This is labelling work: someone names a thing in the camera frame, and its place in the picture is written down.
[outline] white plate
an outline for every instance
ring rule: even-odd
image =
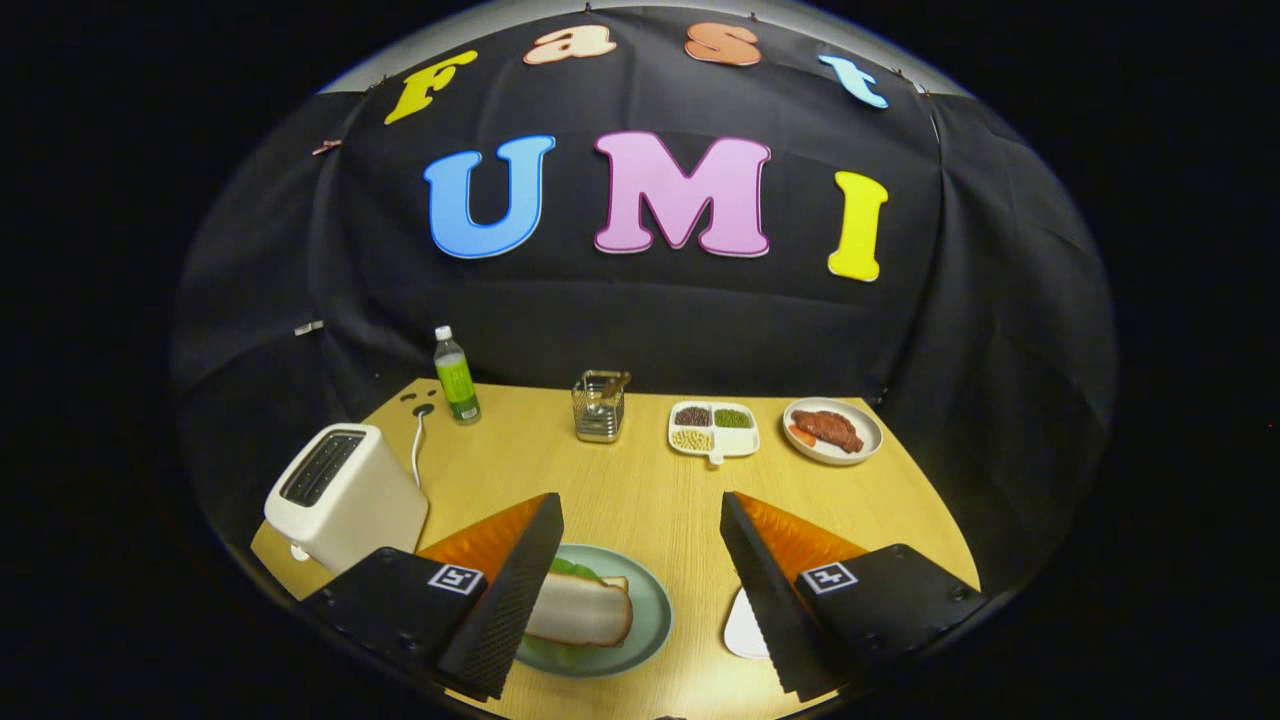
[[[739,657],[748,660],[768,660],[769,648],[764,644],[764,635],[760,634],[760,625],[751,612],[751,603],[746,600],[746,591],[737,589],[733,598],[733,607],[728,611],[728,620],[724,623],[724,647]]]
[[[794,410],[804,410],[806,413],[831,410],[832,413],[844,415],[854,424],[854,429],[858,430],[858,437],[863,441],[863,448],[858,452],[845,452],[840,447],[820,439],[813,447],[809,447],[791,433],[790,425],[796,424],[791,419]],[[786,411],[782,413],[782,434],[787,436],[791,445],[800,452],[829,465],[856,465],[876,455],[876,451],[884,445],[884,430],[881,429],[879,423],[874,418],[847,402],[829,397],[806,397],[788,405]]]
[[[710,425],[677,425],[676,413],[680,413],[685,407],[703,407],[705,409],[712,419]],[[737,410],[744,413],[751,419],[750,428],[721,428],[716,425],[716,411],[717,410]],[[686,450],[676,445],[675,434],[676,430],[700,430],[712,436],[712,448],[708,450]],[[751,409],[746,405],[739,405],[737,402],[712,402],[708,400],[686,400],[684,402],[677,402],[671,407],[671,415],[667,416],[667,443],[678,452],[686,455],[705,455],[712,465],[721,465],[724,462],[726,457],[741,457],[744,455],[750,455],[760,448],[760,424],[755,421],[755,415],[751,414]]]

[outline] toaster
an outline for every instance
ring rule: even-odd
[[[294,559],[339,575],[380,547],[417,550],[428,507],[380,429],[338,423],[289,462],[262,512]]]

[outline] water bottle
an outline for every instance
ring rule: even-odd
[[[471,384],[471,370],[462,346],[453,340],[449,325],[435,328],[435,373],[444,386],[444,397],[449,401],[449,411],[460,425],[470,425],[480,419],[480,402],[476,388]]]

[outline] green plate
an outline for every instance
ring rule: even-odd
[[[626,575],[631,585],[631,632],[621,647],[566,647],[525,635],[516,660],[553,675],[603,678],[626,673],[662,650],[675,616],[667,589],[653,573],[625,555],[591,544],[562,544],[556,557],[585,565],[603,578]]]

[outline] sandwich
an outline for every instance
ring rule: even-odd
[[[631,596],[625,577],[602,578],[557,557],[525,626],[526,639],[573,648],[620,647],[631,632]]]

